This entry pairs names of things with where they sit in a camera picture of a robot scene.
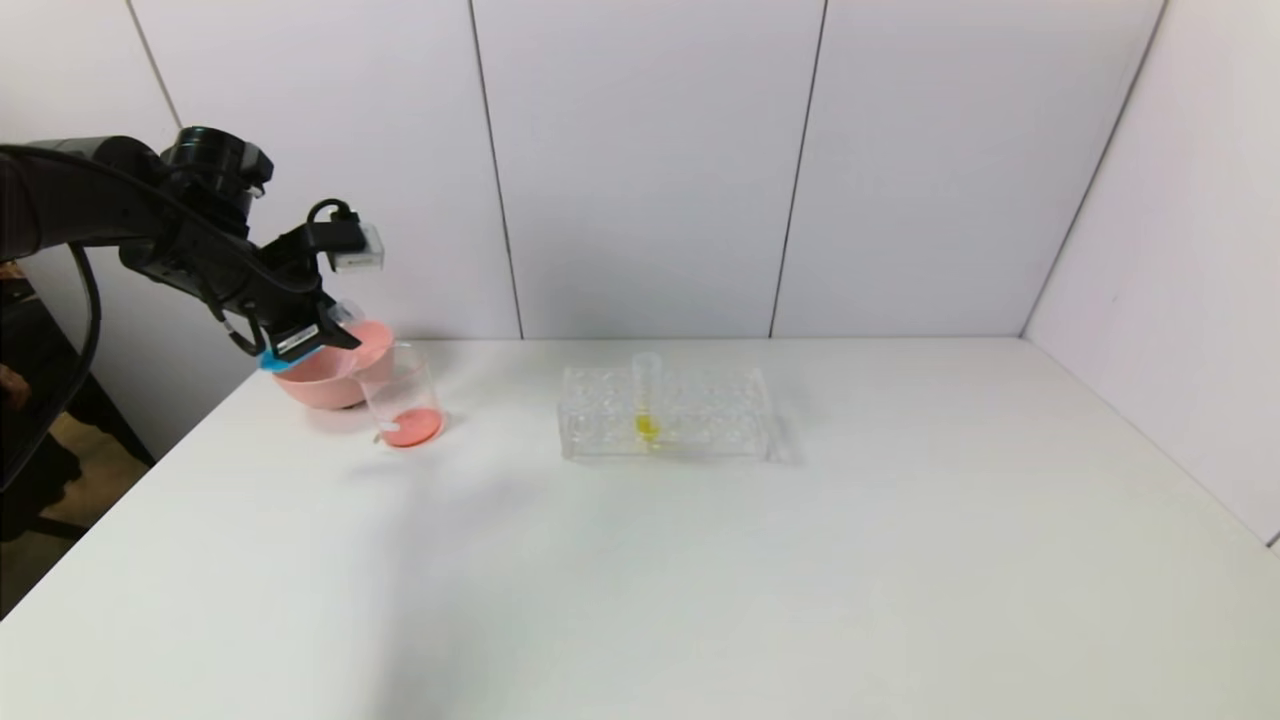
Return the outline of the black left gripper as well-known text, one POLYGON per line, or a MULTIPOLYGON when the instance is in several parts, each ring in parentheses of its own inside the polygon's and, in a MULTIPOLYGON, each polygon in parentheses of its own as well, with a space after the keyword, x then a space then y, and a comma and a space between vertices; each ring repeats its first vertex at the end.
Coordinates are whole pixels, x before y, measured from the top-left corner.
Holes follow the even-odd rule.
POLYGON ((320 347, 355 350, 349 329, 364 320, 353 304, 323 288, 317 251, 311 243, 202 245, 202 300, 215 318, 237 315, 248 334, 229 329, 252 357, 302 359, 320 347))

